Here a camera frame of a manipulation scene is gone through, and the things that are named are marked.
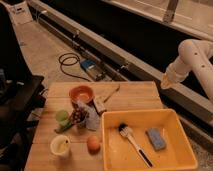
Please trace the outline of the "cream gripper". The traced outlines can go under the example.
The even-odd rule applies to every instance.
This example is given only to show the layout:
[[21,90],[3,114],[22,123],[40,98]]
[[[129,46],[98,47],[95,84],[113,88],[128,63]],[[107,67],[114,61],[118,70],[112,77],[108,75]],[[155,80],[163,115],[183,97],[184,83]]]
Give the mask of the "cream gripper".
[[169,89],[174,85],[174,83],[169,79],[169,77],[167,76],[167,74],[164,74],[161,80],[161,88],[162,89]]

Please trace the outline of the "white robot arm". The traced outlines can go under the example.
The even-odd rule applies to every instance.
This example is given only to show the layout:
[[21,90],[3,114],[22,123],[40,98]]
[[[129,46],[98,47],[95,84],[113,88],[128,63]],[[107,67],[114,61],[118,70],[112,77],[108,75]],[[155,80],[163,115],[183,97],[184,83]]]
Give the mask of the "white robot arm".
[[168,65],[161,80],[161,88],[168,89],[186,79],[192,71],[213,103],[213,42],[187,39],[178,46],[178,57]]

